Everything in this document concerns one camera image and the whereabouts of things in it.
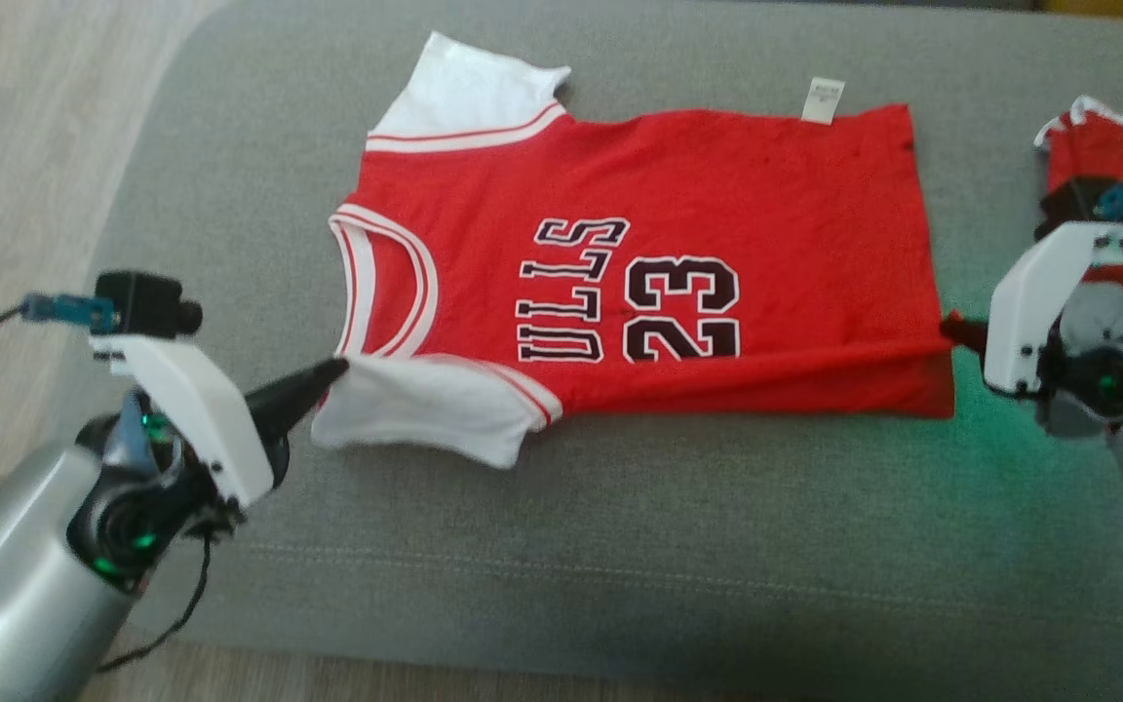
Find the large grey sofa ottoman cushion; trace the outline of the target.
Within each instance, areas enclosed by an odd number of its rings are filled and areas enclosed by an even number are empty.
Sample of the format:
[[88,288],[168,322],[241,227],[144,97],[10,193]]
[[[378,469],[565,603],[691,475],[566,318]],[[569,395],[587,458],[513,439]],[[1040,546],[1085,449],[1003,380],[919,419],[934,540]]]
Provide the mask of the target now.
[[[1030,240],[1032,138],[1080,94],[1123,112],[1123,21],[664,0],[232,0],[153,99],[97,265],[206,307],[246,385],[337,343],[327,218],[432,28],[573,69],[565,103],[797,112],[904,102],[944,306]],[[566,419],[495,471],[293,440],[214,551],[191,639],[815,699],[1123,701],[1123,481],[955,364],[957,416]]]

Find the red number 23 jersey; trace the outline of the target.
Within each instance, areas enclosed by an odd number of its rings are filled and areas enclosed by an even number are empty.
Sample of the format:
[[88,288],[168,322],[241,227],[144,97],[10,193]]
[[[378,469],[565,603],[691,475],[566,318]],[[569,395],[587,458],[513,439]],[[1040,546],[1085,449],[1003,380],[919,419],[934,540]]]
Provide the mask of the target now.
[[329,218],[316,445],[511,468],[568,417],[953,414],[907,106],[594,124],[569,74],[428,36]]

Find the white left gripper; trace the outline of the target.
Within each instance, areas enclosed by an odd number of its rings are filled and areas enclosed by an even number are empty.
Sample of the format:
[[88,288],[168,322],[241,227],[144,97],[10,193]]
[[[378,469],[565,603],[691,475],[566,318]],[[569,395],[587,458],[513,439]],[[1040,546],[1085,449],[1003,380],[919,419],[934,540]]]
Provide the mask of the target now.
[[349,370],[344,357],[330,357],[244,396],[190,341],[111,334],[90,337],[89,345],[108,355],[113,376],[133,382],[119,418],[128,445],[147,449],[144,414],[161,414],[204,465],[214,493],[241,507],[267,496],[275,485],[270,459],[287,458],[290,431]]

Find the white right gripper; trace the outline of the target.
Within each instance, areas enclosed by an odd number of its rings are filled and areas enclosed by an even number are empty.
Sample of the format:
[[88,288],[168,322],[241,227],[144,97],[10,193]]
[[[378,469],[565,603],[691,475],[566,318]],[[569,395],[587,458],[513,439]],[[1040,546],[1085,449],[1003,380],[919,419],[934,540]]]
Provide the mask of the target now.
[[1092,268],[1123,265],[1123,222],[1063,222],[1032,246],[990,298],[988,323],[952,310],[940,323],[950,345],[985,355],[984,379],[1003,394],[1041,388],[1039,347]]

